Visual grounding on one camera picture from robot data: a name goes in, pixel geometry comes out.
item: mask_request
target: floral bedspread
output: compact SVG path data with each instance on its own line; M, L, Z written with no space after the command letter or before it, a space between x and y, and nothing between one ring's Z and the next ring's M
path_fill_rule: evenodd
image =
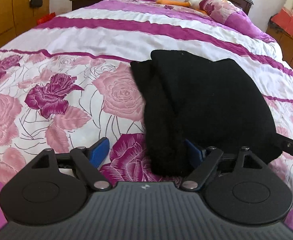
M293 139L293 70L279 45L252 39L201 13L150 0L104 0L55 17L0 49L0 182L44 148L57 153L108 137L100 171L117 181L162 181L145 156L144 102L129 70L154 49L234 59ZM293 157L271 168L293 192ZM293 206L286 223L293 229Z

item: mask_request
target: folded black garment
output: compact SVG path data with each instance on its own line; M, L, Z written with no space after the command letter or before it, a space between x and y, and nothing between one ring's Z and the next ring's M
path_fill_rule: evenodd
M248 146L265 163L282 150L272 143L276 127L250 76L232 59L210 61L186 51L155 50L151 59L131 62L145 99L144 123L151 169L163 176L187 176L187 138L201 147L238 153Z

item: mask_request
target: metal pin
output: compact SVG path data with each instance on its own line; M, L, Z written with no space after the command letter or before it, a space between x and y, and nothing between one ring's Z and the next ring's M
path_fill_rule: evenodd
M97 189L107 189L109 186L110 186L110 183L108 183L105 180L99 180L94 183L94 187L96 187Z
M186 189L195 189L198 187L198 184L195 181L187 180L182 183L182 187L184 187Z

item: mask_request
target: logo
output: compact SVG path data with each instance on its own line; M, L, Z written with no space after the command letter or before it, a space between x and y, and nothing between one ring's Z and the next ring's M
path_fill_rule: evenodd
M143 188L144 190L146 190L146 189L150 188L150 186L148 184L145 184L145 185L141 186L141 188Z

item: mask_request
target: gray ribbed panel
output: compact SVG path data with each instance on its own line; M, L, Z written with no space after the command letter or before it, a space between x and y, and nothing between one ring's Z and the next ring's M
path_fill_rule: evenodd
M143 185L119 182L111 191L94 193L84 209L54 225L10 222L0 240L293 240L282 223L250 228L226 222L198 194L178 190L172 182Z

